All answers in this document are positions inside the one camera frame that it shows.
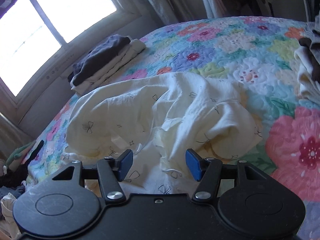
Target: screw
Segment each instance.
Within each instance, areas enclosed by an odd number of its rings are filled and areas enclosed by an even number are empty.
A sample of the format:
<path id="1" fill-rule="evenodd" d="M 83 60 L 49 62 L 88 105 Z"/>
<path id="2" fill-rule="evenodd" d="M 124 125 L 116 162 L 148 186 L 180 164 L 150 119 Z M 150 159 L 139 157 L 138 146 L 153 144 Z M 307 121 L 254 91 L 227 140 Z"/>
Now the screw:
<path id="1" fill-rule="evenodd" d="M 211 197 L 211 194 L 209 192 L 206 191 L 199 191 L 195 194 L 195 197 L 197 199 L 208 199 Z"/>
<path id="2" fill-rule="evenodd" d="M 122 194 L 121 192 L 119 192 L 119 191 L 112 191 L 112 192 L 109 192 L 109 193 L 108 193 L 107 197 L 108 197 L 109 199 L 114 199 L 114 200 L 116 200 L 116 199 L 122 198 L 122 197 L 123 197 L 123 194 Z"/>

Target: window pane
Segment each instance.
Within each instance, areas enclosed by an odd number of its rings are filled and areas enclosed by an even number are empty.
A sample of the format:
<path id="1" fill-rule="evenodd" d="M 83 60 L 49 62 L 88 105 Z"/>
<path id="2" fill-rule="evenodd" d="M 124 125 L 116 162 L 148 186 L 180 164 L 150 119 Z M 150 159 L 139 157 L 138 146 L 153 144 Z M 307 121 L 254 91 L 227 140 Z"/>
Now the window pane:
<path id="1" fill-rule="evenodd" d="M 116 11 L 111 0 L 37 0 L 66 42 Z"/>
<path id="2" fill-rule="evenodd" d="M 29 0 L 18 0 L 0 19 L 0 77 L 16 96 L 60 48 Z"/>

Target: floral quilt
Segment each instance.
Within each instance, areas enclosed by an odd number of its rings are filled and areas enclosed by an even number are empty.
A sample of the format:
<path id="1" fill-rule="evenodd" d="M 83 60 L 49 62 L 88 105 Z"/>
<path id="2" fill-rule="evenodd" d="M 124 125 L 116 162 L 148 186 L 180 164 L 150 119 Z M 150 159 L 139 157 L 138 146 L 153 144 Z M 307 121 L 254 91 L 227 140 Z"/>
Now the floral quilt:
<path id="1" fill-rule="evenodd" d="M 293 54 L 303 27 L 302 22 L 265 17 L 166 26 L 141 38 L 147 49 L 110 82 L 176 71 L 242 82 L 246 108 L 259 124 L 257 134 L 262 137 L 242 159 L 304 201 L 307 215 L 298 235 L 320 240 L 320 107 L 300 97 L 299 64 Z M 76 101 L 73 96 L 37 139 L 43 139 L 45 145 L 29 165 L 29 184 L 55 172 L 65 158 L 65 132 Z"/>

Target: floral bedspread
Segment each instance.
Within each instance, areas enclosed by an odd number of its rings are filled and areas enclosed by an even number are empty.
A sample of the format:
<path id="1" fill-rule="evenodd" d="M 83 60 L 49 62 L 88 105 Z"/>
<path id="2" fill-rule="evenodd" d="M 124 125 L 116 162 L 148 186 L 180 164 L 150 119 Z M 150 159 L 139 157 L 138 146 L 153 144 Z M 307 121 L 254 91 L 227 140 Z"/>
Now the floral bedspread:
<path id="1" fill-rule="evenodd" d="M 320 239 L 320 107 L 299 96 L 293 52 L 304 23 L 280 18 L 231 17 L 166 26 L 141 38 L 147 49 L 110 82 L 191 71 L 242 82 L 246 108 L 263 140 L 248 160 L 296 193 L 307 215 L 302 239 Z M 29 165 L 28 183 L 56 171 L 66 147 L 73 96 L 39 136 L 44 147 Z"/>

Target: yellow flower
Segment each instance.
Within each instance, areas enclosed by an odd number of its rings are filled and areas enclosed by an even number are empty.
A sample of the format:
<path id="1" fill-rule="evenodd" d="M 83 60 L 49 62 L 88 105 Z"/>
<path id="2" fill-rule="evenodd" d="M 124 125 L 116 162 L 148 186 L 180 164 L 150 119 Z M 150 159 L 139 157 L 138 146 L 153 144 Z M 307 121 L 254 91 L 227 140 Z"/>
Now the yellow flower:
<path id="1" fill-rule="evenodd" d="M 294 59 L 294 51 L 298 47 L 299 43 L 294 39 L 287 41 L 274 40 L 273 46 L 269 48 L 269 51 L 278 53 L 279 56 L 285 61 L 290 61 Z"/>
<path id="2" fill-rule="evenodd" d="M 193 68 L 191 72 L 203 77 L 226 78 L 229 72 L 228 68 L 218 67 L 215 63 L 210 62 L 202 68 Z"/>

